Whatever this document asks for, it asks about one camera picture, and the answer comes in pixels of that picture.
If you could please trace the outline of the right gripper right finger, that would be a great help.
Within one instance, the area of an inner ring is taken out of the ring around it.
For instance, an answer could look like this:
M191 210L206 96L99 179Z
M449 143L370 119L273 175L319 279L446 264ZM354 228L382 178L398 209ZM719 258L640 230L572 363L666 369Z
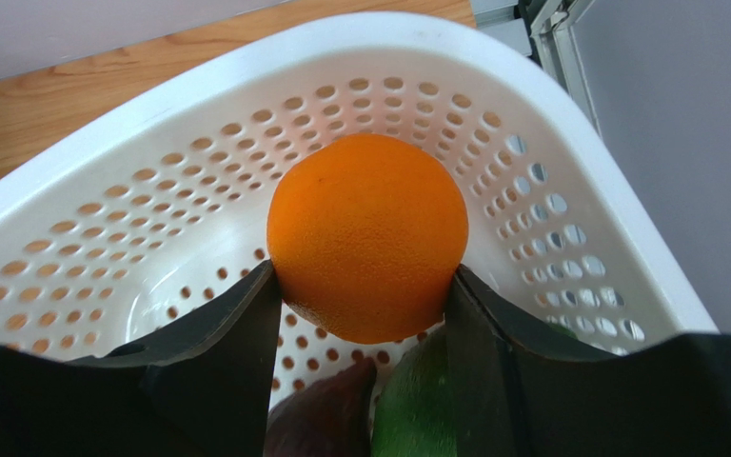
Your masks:
M731 335L627 356L572 339L459 268L445 312L462 456L731 456Z

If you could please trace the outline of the green avocado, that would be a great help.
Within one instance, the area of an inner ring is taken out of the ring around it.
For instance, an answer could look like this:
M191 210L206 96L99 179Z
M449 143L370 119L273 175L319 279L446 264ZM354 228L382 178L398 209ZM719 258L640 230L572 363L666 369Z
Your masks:
M383 386L373 418L371 454L458 454L444 327L408 351Z

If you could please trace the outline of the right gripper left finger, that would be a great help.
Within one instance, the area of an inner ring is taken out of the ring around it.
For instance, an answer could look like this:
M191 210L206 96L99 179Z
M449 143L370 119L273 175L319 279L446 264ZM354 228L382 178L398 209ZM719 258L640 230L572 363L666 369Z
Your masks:
M0 346L0 456L259 456L281 313L270 262L104 357Z

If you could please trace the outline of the orange fruit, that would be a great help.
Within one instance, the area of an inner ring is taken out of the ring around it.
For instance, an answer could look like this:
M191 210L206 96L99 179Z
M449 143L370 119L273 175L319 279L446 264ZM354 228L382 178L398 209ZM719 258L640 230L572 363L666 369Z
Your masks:
M467 238L464 198L444 166L377 134L341 138L295 165L267 217L285 302L359 344L440 322Z

